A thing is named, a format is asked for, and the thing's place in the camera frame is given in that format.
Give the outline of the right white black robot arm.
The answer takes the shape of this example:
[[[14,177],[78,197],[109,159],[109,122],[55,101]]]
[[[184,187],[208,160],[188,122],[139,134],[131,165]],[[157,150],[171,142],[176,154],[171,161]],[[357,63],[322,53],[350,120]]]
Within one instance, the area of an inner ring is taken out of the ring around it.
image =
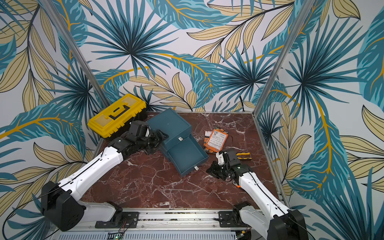
[[[252,227],[266,240],[308,240],[309,232],[304,216],[298,210],[291,210],[279,201],[259,180],[256,173],[246,164],[219,165],[214,161],[207,173],[223,181],[233,180],[260,208],[251,205],[241,207],[240,220]]]

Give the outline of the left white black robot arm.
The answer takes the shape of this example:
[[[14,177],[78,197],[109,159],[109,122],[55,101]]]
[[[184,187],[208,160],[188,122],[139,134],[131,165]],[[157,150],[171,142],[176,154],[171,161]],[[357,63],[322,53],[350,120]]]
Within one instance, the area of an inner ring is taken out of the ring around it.
[[[148,130],[143,136],[126,132],[114,139],[80,170],[58,183],[49,181],[43,186],[42,215],[62,232],[88,222],[94,222],[97,228],[121,228],[128,221],[121,207],[112,202],[87,203],[81,198],[109,170],[137,152],[154,153],[168,137],[160,130]]]

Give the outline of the orange fruit seed bag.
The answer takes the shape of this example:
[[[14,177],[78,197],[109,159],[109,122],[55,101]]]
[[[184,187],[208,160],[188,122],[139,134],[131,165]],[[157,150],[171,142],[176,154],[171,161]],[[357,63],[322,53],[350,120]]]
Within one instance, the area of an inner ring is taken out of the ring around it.
[[[213,129],[209,141],[204,144],[204,149],[208,153],[215,154],[221,151],[229,134],[223,129]]]

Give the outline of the teal three-drawer cabinet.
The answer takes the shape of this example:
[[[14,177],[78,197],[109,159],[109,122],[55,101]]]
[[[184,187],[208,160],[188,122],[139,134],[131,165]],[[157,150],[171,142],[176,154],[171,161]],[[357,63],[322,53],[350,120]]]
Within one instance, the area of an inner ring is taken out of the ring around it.
[[[168,136],[186,136],[192,134],[191,124],[189,124],[184,118],[182,118],[172,109],[167,109],[164,112],[150,118],[147,120],[147,123],[151,129],[160,130]],[[167,159],[167,152],[162,152],[161,150],[160,152]]]

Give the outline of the orange flower seed bag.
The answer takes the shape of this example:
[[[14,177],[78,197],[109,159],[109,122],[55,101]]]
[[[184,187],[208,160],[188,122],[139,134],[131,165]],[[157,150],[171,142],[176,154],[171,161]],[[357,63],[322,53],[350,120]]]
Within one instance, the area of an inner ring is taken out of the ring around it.
[[[209,141],[211,134],[212,134],[212,131],[205,131],[204,144],[206,144]]]

